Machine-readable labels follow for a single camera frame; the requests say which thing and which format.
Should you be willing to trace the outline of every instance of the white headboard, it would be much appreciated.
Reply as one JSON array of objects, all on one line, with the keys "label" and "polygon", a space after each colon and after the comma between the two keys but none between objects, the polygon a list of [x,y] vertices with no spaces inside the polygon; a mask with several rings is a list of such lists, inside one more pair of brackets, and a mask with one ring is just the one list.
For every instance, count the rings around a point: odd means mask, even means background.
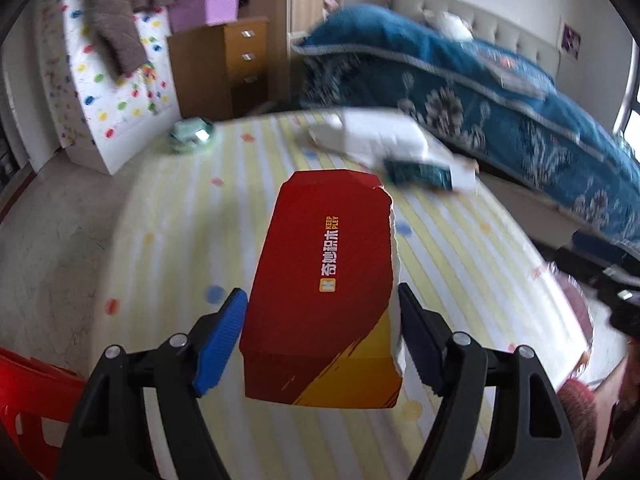
[{"label": "white headboard", "polygon": [[461,0],[388,0],[387,4],[389,9],[416,21],[422,20],[424,10],[447,10],[468,21],[474,28],[476,37],[481,40],[532,60],[554,78],[558,73],[560,53],[554,45],[486,10]]}]

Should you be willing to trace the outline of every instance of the blue floral bedding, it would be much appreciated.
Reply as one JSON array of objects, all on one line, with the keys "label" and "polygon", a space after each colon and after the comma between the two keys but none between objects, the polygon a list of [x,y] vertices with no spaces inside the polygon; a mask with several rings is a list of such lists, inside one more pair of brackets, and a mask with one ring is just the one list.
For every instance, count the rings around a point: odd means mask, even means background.
[{"label": "blue floral bedding", "polygon": [[[295,50],[305,57],[303,106],[400,108],[640,250],[638,162],[534,63],[369,5],[332,15]],[[513,91],[496,63],[541,94]]]}]

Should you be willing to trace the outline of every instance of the metal bolt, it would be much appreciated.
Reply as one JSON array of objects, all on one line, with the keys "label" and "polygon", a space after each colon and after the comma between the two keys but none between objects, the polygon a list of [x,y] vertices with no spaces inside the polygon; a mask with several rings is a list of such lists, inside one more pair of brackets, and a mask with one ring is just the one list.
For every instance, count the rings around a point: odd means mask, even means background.
[{"label": "metal bolt", "polygon": [[458,346],[469,346],[471,344],[469,334],[465,334],[464,332],[454,332],[452,337],[453,342]]},{"label": "metal bolt", "polygon": [[525,359],[532,359],[536,355],[536,353],[533,351],[533,348],[527,345],[522,345],[521,347],[519,347],[518,353]]},{"label": "metal bolt", "polygon": [[187,344],[188,338],[186,334],[174,334],[169,339],[169,344],[174,348],[180,348]]},{"label": "metal bolt", "polygon": [[104,356],[107,359],[115,359],[120,355],[120,347],[118,345],[111,345],[104,351]]}]

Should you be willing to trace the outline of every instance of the yellow and white striped tablecloth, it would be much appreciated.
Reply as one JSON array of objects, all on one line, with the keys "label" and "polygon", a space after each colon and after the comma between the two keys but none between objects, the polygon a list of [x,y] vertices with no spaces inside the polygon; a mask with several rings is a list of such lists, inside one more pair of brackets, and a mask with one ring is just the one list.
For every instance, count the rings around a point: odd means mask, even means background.
[{"label": "yellow and white striped tablecloth", "polygon": [[[306,140],[318,112],[216,125],[210,150],[148,150],[114,235],[97,300],[92,365],[104,348],[157,347],[220,307],[235,286],[250,291],[281,184],[296,170],[356,164]],[[511,216],[482,185],[476,194],[385,186],[394,201],[401,281],[453,330],[507,350],[528,344],[558,386],[586,342],[564,295]],[[174,478],[155,396],[145,394],[165,478]],[[482,404],[467,475],[481,462],[493,396]],[[391,410],[286,406],[244,396],[236,350],[220,384],[200,400],[213,441],[234,480],[407,478],[434,421],[438,399],[407,358]]]}]

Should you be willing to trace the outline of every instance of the red stool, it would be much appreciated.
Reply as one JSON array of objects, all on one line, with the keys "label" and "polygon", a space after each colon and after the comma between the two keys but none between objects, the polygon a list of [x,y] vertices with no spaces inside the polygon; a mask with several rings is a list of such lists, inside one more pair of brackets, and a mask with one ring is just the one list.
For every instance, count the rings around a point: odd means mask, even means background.
[{"label": "red stool", "polygon": [[[83,389],[73,372],[0,348],[0,422],[25,459],[49,479],[60,449],[45,442],[42,419],[70,422]],[[15,428],[17,415],[22,434]]]}]

